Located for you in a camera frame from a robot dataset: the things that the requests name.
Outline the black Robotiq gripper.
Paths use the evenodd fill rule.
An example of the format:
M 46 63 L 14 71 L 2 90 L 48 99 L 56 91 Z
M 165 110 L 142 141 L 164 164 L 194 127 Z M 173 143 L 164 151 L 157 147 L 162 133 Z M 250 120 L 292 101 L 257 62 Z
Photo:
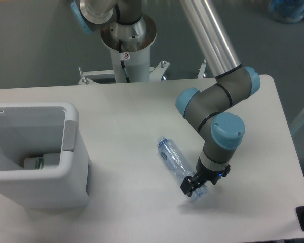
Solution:
M 183 179 L 180 189 L 184 195 L 191 197 L 193 192 L 199 189 L 207 181 L 216 185 L 218 180 L 222 177 L 226 177 L 231 170 L 231 165 L 229 163 L 215 163 L 211 160 L 207 160 L 206 162 L 207 164 L 204 165 L 202 160 L 198 159 L 196 174 L 194 176 L 186 176 Z

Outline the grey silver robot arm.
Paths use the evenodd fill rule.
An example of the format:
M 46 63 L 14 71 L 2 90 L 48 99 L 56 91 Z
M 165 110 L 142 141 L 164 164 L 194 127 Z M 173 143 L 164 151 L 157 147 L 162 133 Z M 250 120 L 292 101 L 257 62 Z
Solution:
M 186 196 L 192 196 L 206 182 L 216 184 L 230 172 L 245 125 L 228 110 L 259 90 L 260 77 L 239 61 L 211 1 L 180 4 L 216 80 L 203 91 L 185 89 L 175 102 L 205 142 L 195 174 L 185 176 L 180 185 Z M 116 82 L 151 81 L 150 56 L 141 53 L 149 52 L 157 32 L 152 18 L 143 13 L 141 1 L 72 1 L 71 9 L 83 31 L 100 31 L 111 52 Z

